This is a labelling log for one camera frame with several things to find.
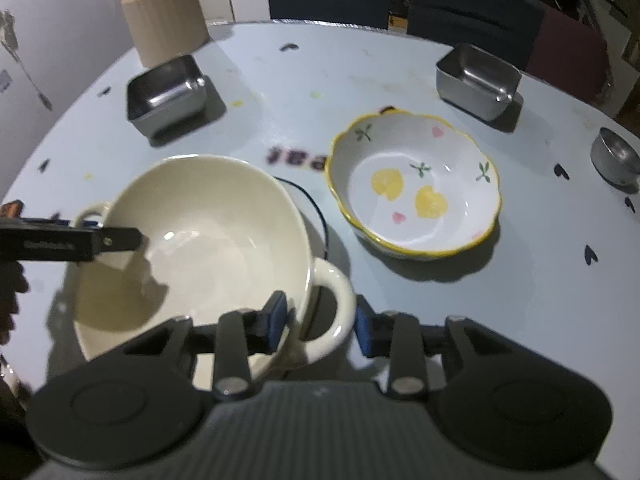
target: white table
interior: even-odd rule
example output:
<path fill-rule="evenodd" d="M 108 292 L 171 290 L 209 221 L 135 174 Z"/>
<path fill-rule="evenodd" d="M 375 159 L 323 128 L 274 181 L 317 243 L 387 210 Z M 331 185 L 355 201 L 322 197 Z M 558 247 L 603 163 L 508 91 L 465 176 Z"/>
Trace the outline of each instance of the white table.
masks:
<path fill-rule="evenodd" d="M 614 422 L 600 464 L 622 480 L 640 478 L 640 210 L 593 169 L 589 150 L 601 126 L 636 150 L 640 140 L 590 106 L 524 77 L 524 108 L 512 134 L 445 104 L 435 63 L 448 47 L 429 41 L 311 23 L 219 25 L 195 54 L 226 112 L 216 122 L 153 148 L 125 117 L 127 81 L 142 72 L 135 51 L 107 70 L 50 131 L 5 201 L 24 216 L 108 200 L 169 155 L 219 153 L 244 158 L 293 180 L 316 199 L 332 229 L 337 263 L 375 310 L 402 310 L 422 322 L 464 314 L 591 378 L 608 394 Z M 284 52 L 286 43 L 299 49 Z M 107 95 L 98 94 L 107 86 Z M 387 105 L 440 115 L 467 131 L 495 162 L 504 205 L 499 236 L 472 253 L 430 264 L 382 260 L 340 216 L 324 177 L 286 149 L 325 155 L 331 139 L 359 115 Z M 285 155 L 267 162 L 273 146 Z M 50 159 L 41 173 L 39 165 Z M 570 180 L 554 174 L 560 163 Z M 640 200 L 631 197 L 636 208 Z M 587 266 L 589 245 L 598 261 Z M 27 264 L 32 292 L 21 298 L 17 329 L 3 351 L 33 386 L 71 361 L 69 313 L 56 299 L 65 267 Z M 352 342 L 349 366 L 367 369 Z"/>

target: yellow scalloped rim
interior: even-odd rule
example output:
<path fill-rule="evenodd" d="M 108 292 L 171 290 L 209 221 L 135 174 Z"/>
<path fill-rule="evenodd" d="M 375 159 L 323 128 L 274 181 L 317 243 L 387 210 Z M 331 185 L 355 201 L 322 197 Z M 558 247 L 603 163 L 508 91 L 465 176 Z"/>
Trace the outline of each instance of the yellow scalloped rim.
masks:
<path fill-rule="evenodd" d="M 433 119 L 433 120 L 436 120 L 436 121 L 440 121 L 447 128 L 450 128 L 451 130 L 453 130 L 457 134 L 459 134 L 459 135 L 465 137 L 466 139 L 468 139 L 478 149 L 478 151 L 483 156 L 486 157 L 486 159 L 491 164 L 492 168 L 494 168 L 495 177 L 496 177 L 496 182 L 495 183 L 496 183 L 497 190 L 498 190 L 498 204 L 497 204 L 497 206 L 495 208 L 494 218 L 493 218 L 491 224 L 486 229 L 486 231 L 484 231 L 478 238 L 476 238 L 475 240 L 472 240 L 471 242 L 469 242 L 468 244 L 465 244 L 463 246 L 456 247 L 456 248 L 453 248 L 453 249 L 448 249 L 448 250 L 445 250 L 445 251 L 414 251 L 412 249 L 407 249 L 405 247 L 401 247 L 401 246 L 392 244 L 390 242 L 387 242 L 383 238 L 380 238 L 379 236 L 373 234 L 369 229 L 367 229 L 363 224 L 361 224 L 360 221 L 357 218 L 353 217 L 347 211 L 347 209 L 342 204 L 342 201 L 340 200 L 340 196 L 338 195 L 337 191 L 335 190 L 334 183 L 331 181 L 331 163 L 332 163 L 332 160 L 334 158 L 335 146 L 338 143 L 338 141 L 340 141 L 340 139 L 343 136 L 345 136 L 349 131 L 351 131 L 351 129 L 357 123 L 359 123 L 360 121 L 366 120 L 366 119 L 372 119 L 372 118 L 380 117 L 383 114 L 385 114 L 385 115 L 386 114 L 405 114 L 405 115 L 411 115 L 411 116 L 414 116 L 414 117 L 424 117 L 424 118 L 427 118 L 427 119 Z M 461 253 L 462 251 L 466 251 L 468 249 L 472 249 L 472 248 L 478 246 L 479 244 L 481 244 L 482 242 L 484 242 L 487 239 L 487 237 L 491 234 L 491 232 L 494 230 L 495 223 L 497 222 L 498 215 L 500 214 L 500 209 L 502 208 L 502 195 L 500 193 L 500 177 L 498 176 L 498 169 L 495 167 L 495 164 L 491 160 L 491 158 L 489 158 L 488 156 L 486 156 L 485 153 L 482 152 L 480 147 L 476 144 L 475 140 L 473 140 L 473 138 L 471 136 L 469 136 L 469 134 L 466 134 L 465 132 L 461 132 L 460 130 L 457 130 L 448 121 L 444 120 L 442 117 L 438 117 L 438 116 L 435 116 L 435 115 L 429 115 L 429 114 L 414 114 L 414 113 L 408 112 L 406 110 L 401 110 L 399 108 L 392 108 L 392 109 L 383 111 L 382 113 L 362 115 L 362 116 L 358 117 L 356 120 L 354 120 L 347 127 L 347 129 L 345 129 L 344 131 L 342 131 L 341 133 L 336 135 L 334 137 L 334 140 L 332 140 L 332 142 L 331 142 L 331 151 L 329 152 L 329 157 L 327 158 L 326 164 L 324 165 L 324 178 L 326 179 L 327 185 L 329 186 L 329 189 L 331 190 L 331 193 L 334 196 L 335 201 L 338 204 L 338 208 L 340 209 L 340 212 L 342 213 L 342 215 L 347 219 L 347 221 L 352 226 L 354 226 L 356 229 L 359 229 L 360 231 L 362 231 L 364 234 L 367 235 L 367 237 L 371 238 L 373 241 L 375 241 L 376 243 L 380 244 L 384 248 L 387 248 L 387 249 L 389 249 L 389 250 L 391 250 L 393 252 L 399 253 L 399 254 L 403 254 L 404 256 L 417 256 L 417 257 L 421 257 L 421 258 L 444 258 L 446 256 L 453 256 L 454 254 Z"/>

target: beige cylindrical base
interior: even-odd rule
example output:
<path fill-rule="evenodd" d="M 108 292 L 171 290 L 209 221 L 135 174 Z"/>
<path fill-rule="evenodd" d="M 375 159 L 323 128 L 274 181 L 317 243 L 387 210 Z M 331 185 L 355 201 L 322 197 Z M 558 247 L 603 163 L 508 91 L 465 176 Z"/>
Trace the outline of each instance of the beige cylindrical base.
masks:
<path fill-rule="evenodd" d="M 209 40 L 198 0 L 120 0 L 142 65 L 157 66 Z"/>

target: hand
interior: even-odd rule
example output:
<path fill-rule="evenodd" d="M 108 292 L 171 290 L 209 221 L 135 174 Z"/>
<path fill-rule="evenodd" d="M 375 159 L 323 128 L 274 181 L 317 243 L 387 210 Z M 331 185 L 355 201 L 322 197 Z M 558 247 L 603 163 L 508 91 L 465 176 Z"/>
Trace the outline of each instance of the hand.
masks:
<path fill-rule="evenodd" d="M 29 290 L 23 271 L 18 262 L 0 262 L 0 345 L 9 342 L 9 332 L 15 327 L 12 315 L 20 310 L 16 293 Z"/>

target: floral bowl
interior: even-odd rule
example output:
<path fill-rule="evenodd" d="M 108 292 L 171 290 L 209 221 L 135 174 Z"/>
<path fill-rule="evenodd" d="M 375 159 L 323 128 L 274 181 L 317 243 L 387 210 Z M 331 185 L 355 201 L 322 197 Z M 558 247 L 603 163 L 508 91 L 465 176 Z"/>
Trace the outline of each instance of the floral bowl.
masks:
<path fill-rule="evenodd" d="M 500 211 L 491 160 L 435 116 L 393 108 L 358 118 L 335 137 L 325 176 L 356 234 L 396 258 L 472 248 Z"/>

